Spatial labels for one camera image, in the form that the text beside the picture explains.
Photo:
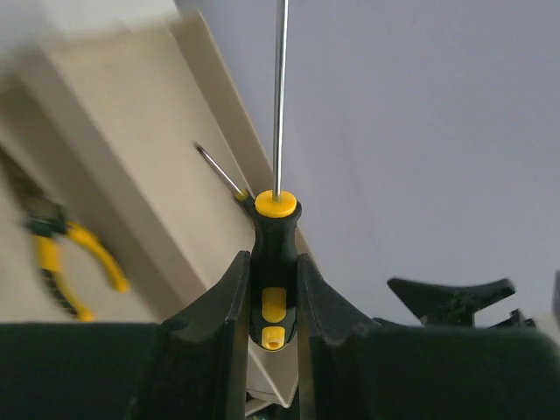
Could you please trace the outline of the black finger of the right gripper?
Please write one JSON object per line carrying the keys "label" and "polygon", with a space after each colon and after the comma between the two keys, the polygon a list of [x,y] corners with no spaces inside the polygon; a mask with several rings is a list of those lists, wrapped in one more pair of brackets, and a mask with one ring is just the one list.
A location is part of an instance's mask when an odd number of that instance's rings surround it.
{"label": "black finger of the right gripper", "polygon": [[388,287],[423,325],[474,326],[474,314],[515,294],[507,279],[474,286],[448,286],[390,278]]}

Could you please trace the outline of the translucent brown tool box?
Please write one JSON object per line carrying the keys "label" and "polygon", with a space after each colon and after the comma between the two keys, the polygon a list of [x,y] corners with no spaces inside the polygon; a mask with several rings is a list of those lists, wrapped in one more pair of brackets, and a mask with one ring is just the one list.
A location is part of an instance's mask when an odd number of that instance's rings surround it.
{"label": "translucent brown tool box", "polygon": [[[196,151],[252,196],[272,170],[201,13],[56,38],[20,54],[1,84],[1,178],[31,271],[57,322],[160,324],[214,287],[250,215]],[[23,159],[12,150],[20,146]],[[248,327],[247,397],[289,406],[294,339],[260,348]]]}

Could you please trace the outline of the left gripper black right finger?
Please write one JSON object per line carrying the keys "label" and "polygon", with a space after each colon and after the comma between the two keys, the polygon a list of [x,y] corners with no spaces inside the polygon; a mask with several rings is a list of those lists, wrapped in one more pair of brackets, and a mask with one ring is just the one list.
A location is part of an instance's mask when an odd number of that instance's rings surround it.
{"label": "left gripper black right finger", "polygon": [[519,311],[487,328],[365,315],[297,263],[303,419],[556,419],[559,348]]}

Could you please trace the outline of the small black yellow screwdriver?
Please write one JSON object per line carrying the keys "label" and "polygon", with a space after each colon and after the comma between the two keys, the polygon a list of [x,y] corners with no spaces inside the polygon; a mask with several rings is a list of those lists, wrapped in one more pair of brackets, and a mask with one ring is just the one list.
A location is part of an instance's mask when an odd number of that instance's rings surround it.
{"label": "small black yellow screwdriver", "polygon": [[255,198],[251,214],[255,244],[251,251],[251,339],[262,349],[283,349],[296,331],[295,233],[301,215],[296,197],[282,188],[284,104],[289,3],[276,3],[276,51],[273,114],[273,185]]}

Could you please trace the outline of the large black yellow screwdriver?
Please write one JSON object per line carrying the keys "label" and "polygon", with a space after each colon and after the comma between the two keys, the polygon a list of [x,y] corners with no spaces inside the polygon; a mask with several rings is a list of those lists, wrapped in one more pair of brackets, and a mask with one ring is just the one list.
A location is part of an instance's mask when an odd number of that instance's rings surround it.
{"label": "large black yellow screwdriver", "polygon": [[203,157],[206,163],[211,167],[214,173],[218,176],[218,178],[233,194],[239,206],[243,208],[247,215],[251,215],[252,211],[254,210],[255,201],[251,193],[247,189],[239,187],[199,143],[195,143],[194,147],[196,151]]}

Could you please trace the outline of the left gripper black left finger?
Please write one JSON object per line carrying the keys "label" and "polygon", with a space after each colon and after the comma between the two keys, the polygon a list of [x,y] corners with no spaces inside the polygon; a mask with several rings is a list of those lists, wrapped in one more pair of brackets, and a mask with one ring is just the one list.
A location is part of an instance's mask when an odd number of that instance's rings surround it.
{"label": "left gripper black left finger", "polygon": [[242,419],[249,253],[155,323],[1,327],[4,419]]}

